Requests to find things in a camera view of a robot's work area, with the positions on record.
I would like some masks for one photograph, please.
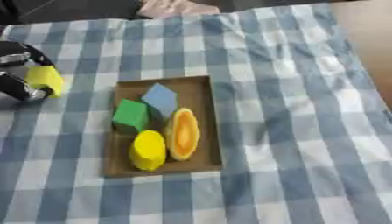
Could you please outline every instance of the toy fruit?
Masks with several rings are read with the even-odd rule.
[[[180,108],[165,130],[166,144],[176,160],[187,160],[195,151],[200,139],[198,122],[189,108]]]
[[[129,159],[141,170],[155,171],[166,160],[164,138],[155,130],[144,130],[130,146]]]

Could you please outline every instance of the orange halved papaya toy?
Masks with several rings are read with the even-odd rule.
[[[172,116],[165,131],[166,145],[176,160],[187,160],[200,140],[196,116],[189,108],[180,108]]]

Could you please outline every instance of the yellow cylinder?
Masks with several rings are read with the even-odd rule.
[[[155,171],[166,160],[164,138],[155,130],[144,130],[129,147],[129,159],[141,170]]]

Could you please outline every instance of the green cube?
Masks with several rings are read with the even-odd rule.
[[[149,122],[147,105],[123,99],[113,116],[113,124],[118,130],[132,134],[144,130]]]

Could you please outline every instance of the blue cube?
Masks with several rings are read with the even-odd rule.
[[[142,101],[149,105],[152,116],[163,121],[169,119],[177,109],[177,94],[159,83],[143,95]]]

